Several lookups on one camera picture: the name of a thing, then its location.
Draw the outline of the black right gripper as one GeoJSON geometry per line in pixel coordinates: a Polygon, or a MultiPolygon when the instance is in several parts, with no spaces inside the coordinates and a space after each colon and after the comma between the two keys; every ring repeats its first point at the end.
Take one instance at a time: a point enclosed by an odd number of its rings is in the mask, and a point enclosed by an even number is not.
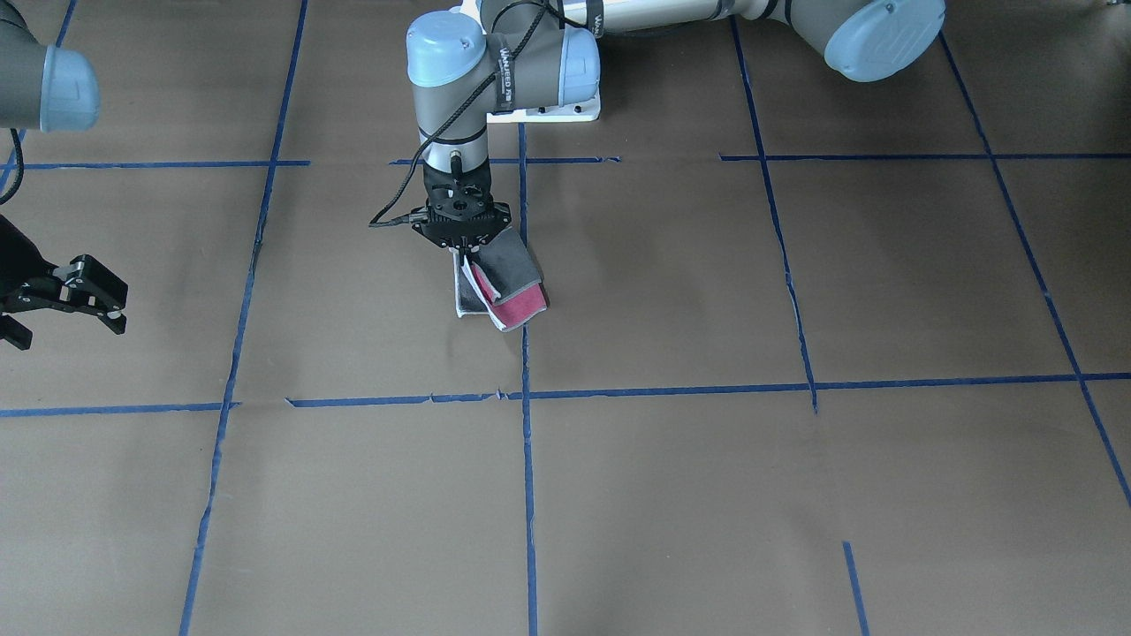
{"type": "Polygon", "coordinates": [[[37,246],[7,217],[1,217],[1,307],[12,313],[11,301],[31,290],[49,296],[48,306],[64,313],[93,315],[116,335],[126,334],[128,284],[90,253],[64,266],[45,261],[37,246]]]}

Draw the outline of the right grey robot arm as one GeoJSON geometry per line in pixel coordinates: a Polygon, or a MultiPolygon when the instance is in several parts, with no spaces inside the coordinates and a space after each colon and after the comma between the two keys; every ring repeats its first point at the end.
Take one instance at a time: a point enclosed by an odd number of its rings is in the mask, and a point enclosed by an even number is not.
{"type": "MultiPolygon", "coordinates": [[[[1,8],[1,124],[11,134],[16,169],[10,201],[23,184],[21,129],[85,132],[100,117],[101,94],[88,60],[72,49],[45,45],[33,36],[15,5],[1,8]]],[[[1,335],[12,347],[31,347],[33,333],[15,313],[38,309],[88,313],[118,335],[126,333],[129,286],[89,253],[64,266],[46,261],[37,246],[7,217],[1,220],[1,335]]]]}

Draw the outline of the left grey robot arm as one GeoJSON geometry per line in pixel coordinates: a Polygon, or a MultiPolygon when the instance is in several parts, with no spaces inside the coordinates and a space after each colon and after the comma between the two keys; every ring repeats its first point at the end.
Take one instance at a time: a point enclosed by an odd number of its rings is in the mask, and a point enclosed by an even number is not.
{"type": "MultiPolygon", "coordinates": [[[[549,309],[535,258],[512,227],[512,210],[492,192],[487,126],[492,119],[590,104],[599,97],[602,40],[653,38],[727,18],[788,26],[856,83],[884,80],[936,40],[946,1],[461,1],[424,12],[406,32],[418,148],[391,201],[368,226],[407,224],[452,253],[455,313],[487,315],[515,330],[549,309]],[[387,218],[421,174],[424,204],[387,218]]],[[[16,5],[3,1],[3,128],[12,141],[12,178],[3,205],[23,184],[21,129],[85,132],[101,96],[88,60],[33,36],[16,5]]],[[[3,342],[31,347],[34,335],[12,313],[93,315],[126,334],[128,284],[95,257],[48,261],[3,215],[3,342]]]]}

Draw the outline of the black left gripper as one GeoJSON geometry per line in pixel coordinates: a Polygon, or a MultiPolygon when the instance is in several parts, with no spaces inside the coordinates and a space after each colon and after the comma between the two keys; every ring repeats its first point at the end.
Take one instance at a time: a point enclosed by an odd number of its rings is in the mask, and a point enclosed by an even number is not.
{"type": "Polygon", "coordinates": [[[456,277],[473,282],[472,248],[485,246],[512,222],[512,210],[491,192],[491,166],[444,172],[424,167],[428,204],[413,209],[409,225],[440,248],[455,249],[456,277]]]}

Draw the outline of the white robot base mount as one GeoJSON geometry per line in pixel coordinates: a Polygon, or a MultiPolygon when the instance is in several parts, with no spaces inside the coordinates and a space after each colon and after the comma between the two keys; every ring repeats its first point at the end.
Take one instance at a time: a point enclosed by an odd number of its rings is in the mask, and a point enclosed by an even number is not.
{"type": "Polygon", "coordinates": [[[599,92],[596,36],[563,1],[464,1],[497,65],[487,122],[593,120],[599,92]]]}

